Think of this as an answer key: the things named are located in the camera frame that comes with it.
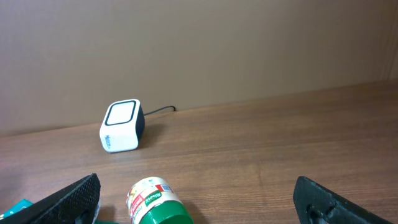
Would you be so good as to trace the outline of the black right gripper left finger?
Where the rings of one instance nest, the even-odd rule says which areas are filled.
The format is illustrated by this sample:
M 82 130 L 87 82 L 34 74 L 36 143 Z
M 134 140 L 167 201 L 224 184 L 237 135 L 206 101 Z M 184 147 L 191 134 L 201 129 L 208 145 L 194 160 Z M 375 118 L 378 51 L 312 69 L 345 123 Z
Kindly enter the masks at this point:
M 1 220 L 2 224 L 92 224 L 99 211 L 101 184 L 92 173 Z

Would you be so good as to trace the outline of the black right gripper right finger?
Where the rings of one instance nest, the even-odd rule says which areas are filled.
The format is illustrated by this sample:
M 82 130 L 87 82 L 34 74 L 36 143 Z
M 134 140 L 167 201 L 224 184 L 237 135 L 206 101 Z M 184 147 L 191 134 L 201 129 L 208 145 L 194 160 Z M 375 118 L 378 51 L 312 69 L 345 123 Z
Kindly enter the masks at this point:
M 391 224 L 305 176 L 296 181 L 293 201 L 301 224 Z

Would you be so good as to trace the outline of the green 3M gloves package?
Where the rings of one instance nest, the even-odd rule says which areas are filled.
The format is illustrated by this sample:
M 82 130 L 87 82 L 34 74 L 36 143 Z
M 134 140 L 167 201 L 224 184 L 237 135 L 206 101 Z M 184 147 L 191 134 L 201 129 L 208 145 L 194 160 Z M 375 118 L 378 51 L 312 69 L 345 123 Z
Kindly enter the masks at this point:
M 28 201 L 26 199 L 22 199 L 20 202 L 18 202 L 17 204 L 15 204 L 12 208 L 10 208 L 8 211 L 6 211 L 5 213 L 1 214 L 1 219 L 5 219 L 17 212 L 20 212 L 21 210 L 29 207 L 33 205 L 33 203 L 31 201 Z M 106 222 L 106 221 L 101 221 L 96 219 L 93 224 L 119 224 L 119 223 L 115 223 L 115 222 Z

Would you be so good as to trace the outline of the green lid spice jar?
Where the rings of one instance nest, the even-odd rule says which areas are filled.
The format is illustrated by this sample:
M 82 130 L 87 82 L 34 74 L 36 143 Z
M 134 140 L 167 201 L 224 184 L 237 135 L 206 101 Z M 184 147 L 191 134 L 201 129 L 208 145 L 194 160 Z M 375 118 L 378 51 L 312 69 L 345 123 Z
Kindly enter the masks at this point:
M 169 183 L 147 177 L 127 193 L 126 205 L 132 224 L 193 224 L 193 218 Z

